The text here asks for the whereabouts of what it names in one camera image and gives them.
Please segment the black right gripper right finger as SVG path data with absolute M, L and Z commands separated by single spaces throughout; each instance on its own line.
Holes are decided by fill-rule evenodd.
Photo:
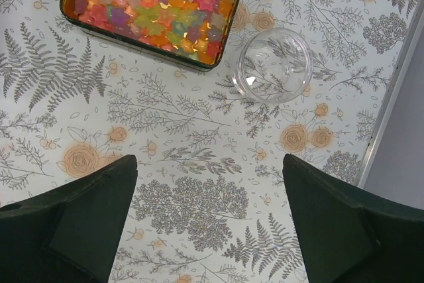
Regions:
M 310 282 L 422 282 L 423 210 L 286 154 L 283 177 Z

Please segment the square tin of star candies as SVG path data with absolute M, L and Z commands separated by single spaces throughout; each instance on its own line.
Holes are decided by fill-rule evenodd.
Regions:
M 207 72 L 222 59 L 240 0 L 60 0 L 95 36 Z

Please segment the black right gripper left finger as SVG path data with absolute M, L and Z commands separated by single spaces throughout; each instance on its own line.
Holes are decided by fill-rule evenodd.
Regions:
M 126 155 L 88 176 L 1 208 L 2 282 L 107 282 L 133 198 Z

